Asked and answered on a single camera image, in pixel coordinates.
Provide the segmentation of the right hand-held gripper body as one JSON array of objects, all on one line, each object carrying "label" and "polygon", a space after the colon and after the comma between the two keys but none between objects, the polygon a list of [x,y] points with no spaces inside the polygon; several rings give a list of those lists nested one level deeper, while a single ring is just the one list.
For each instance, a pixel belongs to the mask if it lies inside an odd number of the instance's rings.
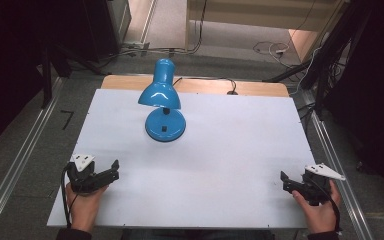
[{"label": "right hand-held gripper body", "polygon": [[329,200],[331,179],[346,180],[344,175],[339,174],[324,163],[306,166],[302,179],[305,188],[302,195],[311,206],[318,206]]}]

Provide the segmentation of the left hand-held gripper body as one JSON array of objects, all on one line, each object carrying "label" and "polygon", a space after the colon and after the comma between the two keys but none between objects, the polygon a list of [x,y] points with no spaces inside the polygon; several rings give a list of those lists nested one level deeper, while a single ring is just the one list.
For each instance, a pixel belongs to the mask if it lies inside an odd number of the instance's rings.
[{"label": "left hand-held gripper body", "polygon": [[75,193],[92,193],[91,179],[94,174],[94,156],[73,154],[67,164],[67,175]]}]

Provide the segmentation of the person's left hand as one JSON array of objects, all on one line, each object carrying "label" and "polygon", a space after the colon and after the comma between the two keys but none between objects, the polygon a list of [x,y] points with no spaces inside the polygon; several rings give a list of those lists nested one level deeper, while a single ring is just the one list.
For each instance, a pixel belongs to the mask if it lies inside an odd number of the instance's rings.
[{"label": "person's left hand", "polygon": [[66,185],[67,202],[72,219],[71,228],[91,233],[95,225],[95,220],[99,211],[100,200],[107,186],[87,195],[77,195],[71,187]]}]

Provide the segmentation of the person's right hand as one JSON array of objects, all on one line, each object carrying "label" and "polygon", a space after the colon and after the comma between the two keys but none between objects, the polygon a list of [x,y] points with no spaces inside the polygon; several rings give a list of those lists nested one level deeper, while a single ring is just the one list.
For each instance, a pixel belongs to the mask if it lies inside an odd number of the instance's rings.
[{"label": "person's right hand", "polygon": [[330,201],[319,206],[311,206],[298,191],[294,190],[292,196],[303,210],[311,234],[331,232],[336,229],[337,217]]}]

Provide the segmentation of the white board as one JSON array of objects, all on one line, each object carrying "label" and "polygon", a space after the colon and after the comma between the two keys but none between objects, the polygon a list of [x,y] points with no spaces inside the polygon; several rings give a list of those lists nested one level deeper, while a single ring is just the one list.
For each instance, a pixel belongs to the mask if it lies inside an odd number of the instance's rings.
[{"label": "white board", "polygon": [[96,220],[139,228],[286,229],[305,225],[280,175],[300,180],[314,162],[289,97],[180,96],[183,135],[151,139],[150,109],[129,90],[96,91],[75,154],[90,154],[97,171],[120,163]]}]

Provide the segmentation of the blue desk lamp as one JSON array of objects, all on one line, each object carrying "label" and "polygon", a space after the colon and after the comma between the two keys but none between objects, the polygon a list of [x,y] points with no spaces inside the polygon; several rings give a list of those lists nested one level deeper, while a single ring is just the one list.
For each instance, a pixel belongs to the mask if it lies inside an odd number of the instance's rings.
[{"label": "blue desk lamp", "polygon": [[159,59],[155,63],[152,82],[138,99],[139,104],[154,107],[146,118],[145,130],[159,142],[174,141],[186,129],[186,120],[180,112],[180,98],[173,87],[174,71],[175,65],[170,59]]}]

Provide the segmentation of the black curtain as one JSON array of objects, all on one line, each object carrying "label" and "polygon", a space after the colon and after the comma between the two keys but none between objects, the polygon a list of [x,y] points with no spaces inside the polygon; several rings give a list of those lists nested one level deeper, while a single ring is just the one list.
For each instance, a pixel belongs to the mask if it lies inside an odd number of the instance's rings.
[{"label": "black curtain", "polygon": [[357,140],[360,160],[384,177],[384,0],[371,15],[325,107]]},{"label": "black curtain", "polygon": [[94,64],[118,52],[111,0],[0,0],[0,135],[40,91],[41,46],[61,45],[96,74]]}]

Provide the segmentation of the wooden table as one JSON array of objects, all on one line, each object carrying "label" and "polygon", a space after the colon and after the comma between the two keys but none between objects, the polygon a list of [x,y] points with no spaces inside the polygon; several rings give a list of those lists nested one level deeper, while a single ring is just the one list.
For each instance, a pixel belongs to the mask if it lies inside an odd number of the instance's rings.
[{"label": "wooden table", "polygon": [[[152,80],[152,75],[109,75],[104,78],[101,88],[144,90]],[[227,94],[234,91],[244,96],[289,96],[286,86],[282,83],[178,77],[174,87],[183,93]]]}]

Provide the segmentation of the grey power strip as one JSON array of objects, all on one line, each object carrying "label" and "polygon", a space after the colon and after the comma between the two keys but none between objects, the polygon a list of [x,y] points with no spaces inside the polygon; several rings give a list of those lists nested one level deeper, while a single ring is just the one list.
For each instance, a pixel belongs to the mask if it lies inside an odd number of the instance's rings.
[{"label": "grey power strip", "polygon": [[123,51],[127,50],[147,50],[150,46],[149,42],[125,42],[122,44],[121,49]]}]

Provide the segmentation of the aluminium floor rail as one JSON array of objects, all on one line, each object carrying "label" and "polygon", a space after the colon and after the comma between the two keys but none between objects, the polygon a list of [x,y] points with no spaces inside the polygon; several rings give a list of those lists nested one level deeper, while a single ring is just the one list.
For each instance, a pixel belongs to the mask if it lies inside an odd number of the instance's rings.
[{"label": "aluminium floor rail", "polygon": [[32,154],[37,141],[39,140],[58,99],[60,92],[64,87],[66,78],[57,77],[53,86],[53,96],[46,107],[40,110],[37,118],[34,121],[33,126],[25,138],[21,148],[19,149],[16,157],[12,161],[9,170],[0,184],[0,215],[4,210],[12,191],[14,190],[18,179],[20,178],[26,164],[29,161],[30,155]]},{"label": "aluminium floor rail", "polygon": [[334,145],[332,144],[325,122],[322,121],[315,112],[311,114],[311,121],[325,152],[328,165],[345,177],[345,180],[339,180],[337,182],[337,186],[342,195],[343,203],[346,207],[346,211],[350,217],[358,239],[374,240],[373,234],[360,207],[359,201],[352,190],[351,184],[349,183],[349,178],[344,171],[340,158],[338,157]]}]

